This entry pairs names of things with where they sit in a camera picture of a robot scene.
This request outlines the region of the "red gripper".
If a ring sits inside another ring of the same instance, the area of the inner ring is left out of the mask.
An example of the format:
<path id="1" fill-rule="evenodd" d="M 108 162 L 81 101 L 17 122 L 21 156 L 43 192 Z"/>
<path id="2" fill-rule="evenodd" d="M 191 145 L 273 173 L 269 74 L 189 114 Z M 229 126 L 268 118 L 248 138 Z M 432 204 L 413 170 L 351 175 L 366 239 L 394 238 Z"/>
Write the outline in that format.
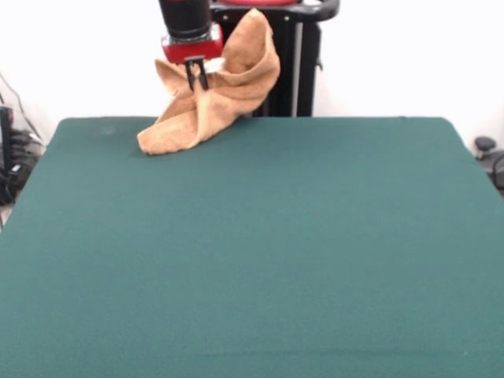
<path id="1" fill-rule="evenodd" d="M 185 66 L 189 88 L 193 91 L 195 87 L 196 76 L 194 74 L 195 63 L 193 58 L 202 58 L 197 60 L 199 68 L 199 83 L 203 90 L 209 89 L 206 75 L 205 61 L 203 59 L 214 59 L 222 54 L 223 33 L 221 26 L 212 23 L 208 32 L 197 39 L 175 39 L 167 35 L 161 39 L 161 46 L 166 59 L 173 64 L 183 64 Z"/>

